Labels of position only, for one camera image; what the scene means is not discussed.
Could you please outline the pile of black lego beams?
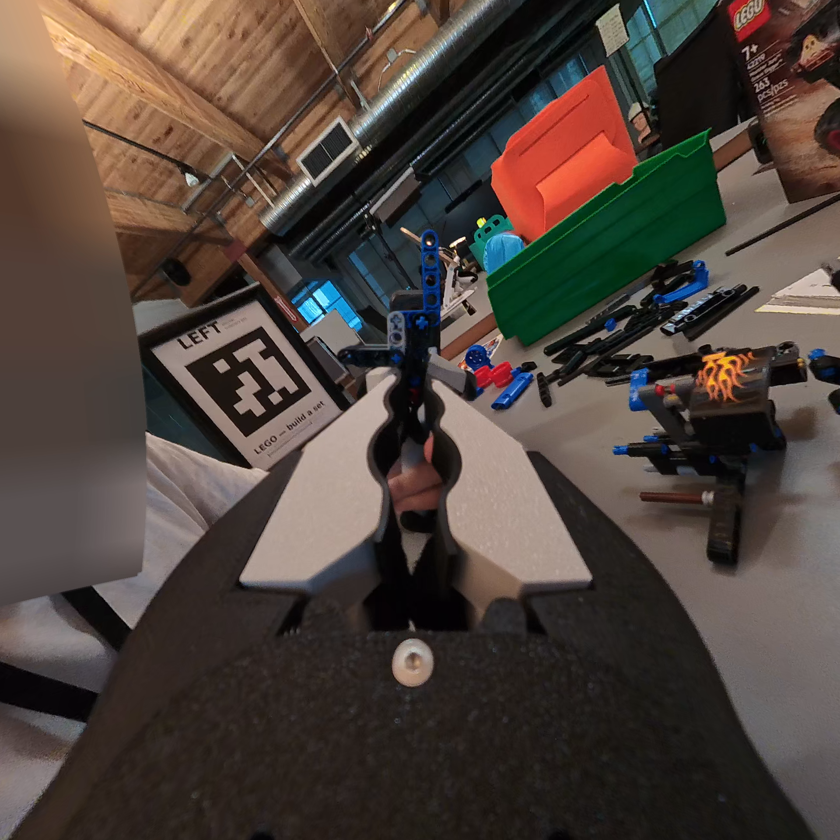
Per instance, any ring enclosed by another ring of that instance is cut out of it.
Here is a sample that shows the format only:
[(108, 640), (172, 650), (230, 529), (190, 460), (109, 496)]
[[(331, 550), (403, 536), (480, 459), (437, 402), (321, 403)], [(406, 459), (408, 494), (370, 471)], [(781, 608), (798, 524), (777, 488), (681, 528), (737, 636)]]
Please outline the pile of black lego beams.
[(608, 385), (628, 383), (631, 374), (649, 367), (652, 374), (681, 375), (688, 362), (656, 360), (643, 353), (624, 353), (654, 331), (666, 338), (693, 342), (727, 318), (759, 291), (739, 284), (708, 290), (709, 270), (702, 260), (669, 260), (594, 316), (583, 327), (544, 348), (555, 365), (537, 373), (539, 399), (553, 404), (552, 386), (562, 387), (584, 375)]

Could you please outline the blue lego connector piece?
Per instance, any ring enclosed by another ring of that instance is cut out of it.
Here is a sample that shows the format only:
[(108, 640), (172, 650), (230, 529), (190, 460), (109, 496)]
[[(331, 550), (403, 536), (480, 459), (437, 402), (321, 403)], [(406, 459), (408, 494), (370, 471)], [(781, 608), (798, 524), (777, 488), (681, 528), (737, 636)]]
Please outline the blue lego connector piece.
[(533, 381), (534, 376), (530, 371), (517, 371), (511, 382), (491, 404), (491, 409), (493, 411), (507, 411), (528, 390)]

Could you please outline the instruction booklet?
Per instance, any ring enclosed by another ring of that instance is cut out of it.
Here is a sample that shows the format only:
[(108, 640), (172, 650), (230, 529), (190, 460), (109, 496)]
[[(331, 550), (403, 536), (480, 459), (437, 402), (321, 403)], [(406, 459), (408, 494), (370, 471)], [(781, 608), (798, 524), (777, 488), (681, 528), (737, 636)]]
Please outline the instruction booklet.
[(758, 307), (759, 313), (839, 316), (838, 262), (822, 264)]

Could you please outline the white air vent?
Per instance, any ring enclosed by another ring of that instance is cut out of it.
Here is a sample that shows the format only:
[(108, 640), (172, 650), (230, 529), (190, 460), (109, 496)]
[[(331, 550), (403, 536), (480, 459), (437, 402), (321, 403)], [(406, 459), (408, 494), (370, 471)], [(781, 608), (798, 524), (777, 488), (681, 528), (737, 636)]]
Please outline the white air vent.
[(342, 117), (337, 117), (302, 152), (297, 158), (297, 164), (310, 183), (317, 186), (360, 148), (348, 123)]

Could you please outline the person's left hand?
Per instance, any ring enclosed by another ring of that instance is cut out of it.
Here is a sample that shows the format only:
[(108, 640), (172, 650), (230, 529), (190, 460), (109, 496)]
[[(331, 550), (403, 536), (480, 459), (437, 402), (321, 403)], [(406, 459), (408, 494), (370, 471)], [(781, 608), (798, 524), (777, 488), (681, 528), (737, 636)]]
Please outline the person's left hand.
[(399, 458), (387, 473), (387, 483), (395, 514), (428, 513), (438, 508), (444, 482), (432, 463), (434, 435), (423, 445), (423, 456), (415, 464), (403, 466)]

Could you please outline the silver ventilation duct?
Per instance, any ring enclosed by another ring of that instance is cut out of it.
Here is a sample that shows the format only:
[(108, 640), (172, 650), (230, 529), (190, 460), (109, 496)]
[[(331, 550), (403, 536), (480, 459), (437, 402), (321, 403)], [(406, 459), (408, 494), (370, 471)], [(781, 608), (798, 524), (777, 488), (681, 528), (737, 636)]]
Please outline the silver ventilation duct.
[[(521, 5), (522, 1), (465, 2), (416, 52), (414, 59), (373, 97), (369, 108), (347, 122), (360, 143), (360, 149), (347, 161), (358, 163), (398, 128)], [(300, 172), (260, 215), (261, 223), (272, 229), (291, 219), (332, 174), (313, 185)]]

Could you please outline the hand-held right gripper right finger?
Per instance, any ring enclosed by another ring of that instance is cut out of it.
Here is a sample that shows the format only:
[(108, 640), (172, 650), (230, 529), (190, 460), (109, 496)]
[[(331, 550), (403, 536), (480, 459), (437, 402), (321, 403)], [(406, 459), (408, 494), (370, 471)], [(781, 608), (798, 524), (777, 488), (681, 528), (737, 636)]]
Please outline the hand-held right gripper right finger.
[(435, 454), (454, 475), (442, 499), (452, 586), (479, 621), (496, 600), (584, 590), (593, 578), (526, 449), (433, 381)]

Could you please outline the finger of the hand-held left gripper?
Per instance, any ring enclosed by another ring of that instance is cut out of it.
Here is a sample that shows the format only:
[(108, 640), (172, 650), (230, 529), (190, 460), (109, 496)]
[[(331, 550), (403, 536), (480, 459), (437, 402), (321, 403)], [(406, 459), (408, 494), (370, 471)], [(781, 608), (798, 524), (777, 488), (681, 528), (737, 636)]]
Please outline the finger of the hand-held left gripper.
[(476, 375), (443, 358), (436, 350), (428, 352), (427, 377), (444, 383), (467, 401), (474, 401), (478, 396)]

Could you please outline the lego set box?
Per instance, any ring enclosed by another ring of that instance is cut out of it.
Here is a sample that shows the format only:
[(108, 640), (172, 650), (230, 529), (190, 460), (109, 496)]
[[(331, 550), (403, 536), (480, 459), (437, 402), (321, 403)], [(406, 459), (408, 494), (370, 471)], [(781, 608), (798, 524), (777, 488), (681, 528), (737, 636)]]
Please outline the lego set box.
[(789, 203), (839, 189), (839, 2), (719, 2)]

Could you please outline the blue black lego sub-assembly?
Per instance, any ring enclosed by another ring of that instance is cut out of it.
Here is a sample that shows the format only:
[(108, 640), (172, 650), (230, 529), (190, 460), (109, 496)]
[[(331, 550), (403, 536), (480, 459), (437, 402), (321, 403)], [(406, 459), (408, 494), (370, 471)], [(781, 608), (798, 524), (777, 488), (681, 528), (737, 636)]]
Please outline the blue black lego sub-assembly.
[(361, 369), (392, 368), (399, 372), (400, 381), (395, 390), (395, 407), (398, 441), (407, 439), (420, 445), (424, 426), (419, 418), (427, 380), (429, 350), (439, 349), (442, 293), (438, 237), (433, 229), (421, 236), (421, 286), (426, 298), (427, 314), (404, 317), (401, 312), (386, 317), (385, 344), (359, 344), (342, 349), (339, 361)]

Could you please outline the black blue lego part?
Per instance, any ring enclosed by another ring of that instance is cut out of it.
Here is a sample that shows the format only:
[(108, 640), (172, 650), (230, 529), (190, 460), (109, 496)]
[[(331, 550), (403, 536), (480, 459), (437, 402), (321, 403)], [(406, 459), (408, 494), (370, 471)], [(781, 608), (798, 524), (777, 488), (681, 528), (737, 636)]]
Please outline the black blue lego part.
[(809, 369), (819, 382), (836, 386), (827, 399), (835, 414), (840, 414), (839, 357), (824, 349), (814, 349), (808, 353), (808, 360)]

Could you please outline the flame sticker lego truck model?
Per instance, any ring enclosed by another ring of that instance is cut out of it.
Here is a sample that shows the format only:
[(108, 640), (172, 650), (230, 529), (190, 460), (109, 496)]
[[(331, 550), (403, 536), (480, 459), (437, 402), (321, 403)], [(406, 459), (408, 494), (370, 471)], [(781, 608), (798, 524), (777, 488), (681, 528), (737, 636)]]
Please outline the flame sticker lego truck model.
[(695, 495), (642, 492), (639, 497), (707, 508), (707, 558), (735, 566), (749, 459), (787, 446), (771, 388), (806, 380), (805, 361), (793, 342), (699, 351), (636, 368), (627, 377), (629, 409), (649, 413), (658, 427), (641, 441), (615, 446), (613, 453), (645, 459), (661, 476), (713, 479), (711, 488)]

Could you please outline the orange plastic bin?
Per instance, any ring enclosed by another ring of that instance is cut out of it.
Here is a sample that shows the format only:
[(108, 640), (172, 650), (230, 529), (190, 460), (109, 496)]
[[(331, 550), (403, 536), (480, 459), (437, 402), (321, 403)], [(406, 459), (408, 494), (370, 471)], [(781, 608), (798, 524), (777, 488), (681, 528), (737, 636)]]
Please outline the orange plastic bin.
[(607, 187), (625, 182), (636, 165), (601, 66), (510, 137), (491, 166), (491, 185), (514, 232), (531, 243)]

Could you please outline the green plastic bin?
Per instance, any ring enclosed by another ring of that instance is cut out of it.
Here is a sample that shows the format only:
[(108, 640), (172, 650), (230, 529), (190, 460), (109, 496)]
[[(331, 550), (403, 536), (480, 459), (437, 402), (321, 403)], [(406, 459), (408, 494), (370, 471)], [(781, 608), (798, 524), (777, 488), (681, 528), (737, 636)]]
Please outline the green plastic bin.
[(640, 163), (487, 277), (501, 335), (528, 346), (727, 222), (710, 131)]

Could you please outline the black framed marker sign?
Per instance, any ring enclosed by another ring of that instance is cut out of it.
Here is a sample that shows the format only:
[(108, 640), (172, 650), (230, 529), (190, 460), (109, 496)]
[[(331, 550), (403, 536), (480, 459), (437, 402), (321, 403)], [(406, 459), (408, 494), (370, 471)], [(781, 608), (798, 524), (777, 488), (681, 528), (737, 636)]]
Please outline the black framed marker sign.
[(272, 469), (351, 406), (259, 285), (142, 332), (138, 341), (143, 366), (240, 466)]

